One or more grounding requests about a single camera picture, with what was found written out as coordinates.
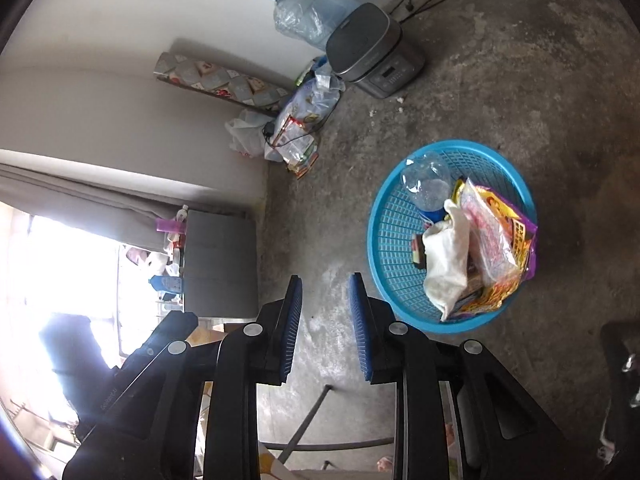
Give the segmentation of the purple yellow noodle bag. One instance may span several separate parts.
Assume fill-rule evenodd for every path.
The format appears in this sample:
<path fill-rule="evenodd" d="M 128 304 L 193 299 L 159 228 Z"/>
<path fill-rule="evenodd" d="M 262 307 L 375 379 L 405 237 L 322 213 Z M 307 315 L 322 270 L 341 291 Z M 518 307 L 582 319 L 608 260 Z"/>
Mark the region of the purple yellow noodle bag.
<path fill-rule="evenodd" d="M 449 317 L 463 320 L 502 308 L 536 272 L 537 226 L 488 186 L 459 180 L 452 196 L 470 222 L 468 289 Z"/>

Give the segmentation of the white towel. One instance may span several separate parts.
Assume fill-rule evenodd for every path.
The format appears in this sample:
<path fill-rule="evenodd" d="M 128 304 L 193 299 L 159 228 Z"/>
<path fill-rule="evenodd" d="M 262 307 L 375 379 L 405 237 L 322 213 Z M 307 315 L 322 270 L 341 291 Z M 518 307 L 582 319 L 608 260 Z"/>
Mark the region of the white towel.
<path fill-rule="evenodd" d="M 422 235 L 427 299 L 445 322 L 454 312 L 462 292 L 468 287 L 470 222 L 464 211 L 448 198 L 446 218 L 430 226 Z"/>

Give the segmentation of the blue plastic trash basket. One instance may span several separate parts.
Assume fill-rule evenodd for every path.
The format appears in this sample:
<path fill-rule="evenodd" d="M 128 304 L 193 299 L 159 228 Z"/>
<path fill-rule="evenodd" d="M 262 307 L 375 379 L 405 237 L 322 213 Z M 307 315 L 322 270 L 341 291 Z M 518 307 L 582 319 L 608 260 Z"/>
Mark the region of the blue plastic trash basket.
<path fill-rule="evenodd" d="M 428 144 L 390 173 L 374 200 L 367 252 L 375 285 L 419 330 L 482 326 L 537 266 L 537 217 L 523 178 L 491 148 Z"/>

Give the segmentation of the clear plastic water bottle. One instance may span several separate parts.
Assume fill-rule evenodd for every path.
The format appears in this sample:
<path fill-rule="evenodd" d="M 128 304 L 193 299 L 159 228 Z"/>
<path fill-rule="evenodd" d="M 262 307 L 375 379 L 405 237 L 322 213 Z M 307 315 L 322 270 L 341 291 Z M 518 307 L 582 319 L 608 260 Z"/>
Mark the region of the clear plastic water bottle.
<path fill-rule="evenodd" d="M 439 154 L 429 151 L 408 158 L 400 178 L 410 202 L 426 222 L 435 224 L 445 218 L 444 203 L 451 196 L 452 180 Z"/>

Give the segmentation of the grey cabinet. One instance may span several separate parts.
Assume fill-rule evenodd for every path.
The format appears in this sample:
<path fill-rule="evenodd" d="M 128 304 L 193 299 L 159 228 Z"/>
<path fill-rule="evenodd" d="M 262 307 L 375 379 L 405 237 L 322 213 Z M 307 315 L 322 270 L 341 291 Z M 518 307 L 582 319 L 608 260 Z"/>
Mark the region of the grey cabinet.
<path fill-rule="evenodd" d="M 255 222 L 190 210 L 183 279 L 188 312 L 200 318 L 254 318 L 258 312 Z"/>

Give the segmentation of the blue detergent bottle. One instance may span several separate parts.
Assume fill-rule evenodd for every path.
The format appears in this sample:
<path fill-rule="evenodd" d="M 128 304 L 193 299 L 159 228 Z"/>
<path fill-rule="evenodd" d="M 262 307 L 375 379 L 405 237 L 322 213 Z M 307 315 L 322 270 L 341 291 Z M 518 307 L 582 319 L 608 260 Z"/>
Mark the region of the blue detergent bottle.
<path fill-rule="evenodd" d="M 181 295 L 184 291 L 183 278 L 181 276 L 154 275 L 149 279 L 149 283 L 157 292 Z"/>

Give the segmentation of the purple cup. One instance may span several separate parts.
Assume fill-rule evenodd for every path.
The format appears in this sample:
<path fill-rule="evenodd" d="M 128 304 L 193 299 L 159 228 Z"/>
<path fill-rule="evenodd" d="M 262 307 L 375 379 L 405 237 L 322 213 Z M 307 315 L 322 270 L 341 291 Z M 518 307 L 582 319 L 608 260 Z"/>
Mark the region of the purple cup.
<path fill-rule="evenodd" d="M 157 232 L 184 234 L 186 232 L 186 222 L 174 219 L 157 218 L 155 220 Z"/>

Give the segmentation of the pile of plastic packages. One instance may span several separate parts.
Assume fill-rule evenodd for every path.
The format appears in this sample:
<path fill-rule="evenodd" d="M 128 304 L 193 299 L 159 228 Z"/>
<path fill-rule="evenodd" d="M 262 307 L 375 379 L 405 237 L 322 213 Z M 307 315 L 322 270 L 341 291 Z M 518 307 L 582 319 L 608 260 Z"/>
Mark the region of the pile of plastic packages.
<path fill-rule="evenodd" d="M 319 154 L 318 134 L 340 102 L 346 87 L 328 58 L 315 58 L 298 78 L 291 99 L 278 117 L 265 126 L 265 158 L 284 162 L 297 179 L 314 166 Z"/>

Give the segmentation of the grey curtain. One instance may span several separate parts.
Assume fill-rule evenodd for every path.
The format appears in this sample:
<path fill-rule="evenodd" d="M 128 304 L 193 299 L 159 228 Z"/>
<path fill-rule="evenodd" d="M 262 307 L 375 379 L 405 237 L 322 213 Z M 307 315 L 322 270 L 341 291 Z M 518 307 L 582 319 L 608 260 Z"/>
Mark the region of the grey curtain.
<path fill-rule="evenodd" d="M 92 182 L 73 174 L 57 176 L 3 164 L 1 201 L 35 217 L 160 252 L 165 242 L 156 229 L 158 219 L 174 218 L 183 205 L 244 218 L 260 205 L 262 193 L 120 170 Z"/>

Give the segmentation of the white plastic bag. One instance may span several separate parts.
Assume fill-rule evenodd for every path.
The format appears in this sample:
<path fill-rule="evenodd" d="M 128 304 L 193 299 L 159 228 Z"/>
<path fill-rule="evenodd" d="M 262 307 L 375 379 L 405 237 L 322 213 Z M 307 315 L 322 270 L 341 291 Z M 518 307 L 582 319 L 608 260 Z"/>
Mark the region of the white plastic bag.
<path fill-rule="evenodd" d="M 265 128 L 273 118 L 249 110 L 242 110 L 238 117 L 224 123 L 231 136 L 230 148 L 250 158 L 263 158 L 265 155 Z"/>

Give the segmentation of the patterned rolled mat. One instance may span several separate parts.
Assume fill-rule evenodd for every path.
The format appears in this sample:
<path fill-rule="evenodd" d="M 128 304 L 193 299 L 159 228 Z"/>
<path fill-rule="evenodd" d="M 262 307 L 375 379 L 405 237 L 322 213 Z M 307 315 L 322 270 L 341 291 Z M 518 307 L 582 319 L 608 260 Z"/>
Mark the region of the patterned rolled mat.
<path fill-rule="evenodd" d="M 277 116 L 292 96 L 288 90 L 262 79 L 170 52 L 160 55 L 153 74 L 156 79 L 168 84 L 204 93 L 270 116 Z"/>

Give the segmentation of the black rice cooker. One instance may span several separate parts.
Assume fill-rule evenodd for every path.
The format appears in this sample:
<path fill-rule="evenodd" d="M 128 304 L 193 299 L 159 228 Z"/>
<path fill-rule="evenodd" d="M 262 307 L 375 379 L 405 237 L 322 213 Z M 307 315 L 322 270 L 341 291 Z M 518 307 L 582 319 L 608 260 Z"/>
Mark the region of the black rice cooker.
<path fill-rule="evenodd" d="M 413 81 L 426 59 L 401 24 L 373 3 L 363 3 L 326 42 L 334 73 L 370 96 L 386 99 Z"/>

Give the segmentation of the large blue water jug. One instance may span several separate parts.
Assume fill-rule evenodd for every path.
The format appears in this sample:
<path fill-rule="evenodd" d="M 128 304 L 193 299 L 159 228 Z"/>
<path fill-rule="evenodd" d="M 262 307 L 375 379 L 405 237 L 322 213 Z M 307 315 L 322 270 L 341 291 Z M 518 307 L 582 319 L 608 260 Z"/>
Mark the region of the large blue water jug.
<path fill-rule="evenodd" d="M 354 12 L 356 0 L 273 0 L 274 28 L 280 34 L 326 50 L 334 30 Z"/>

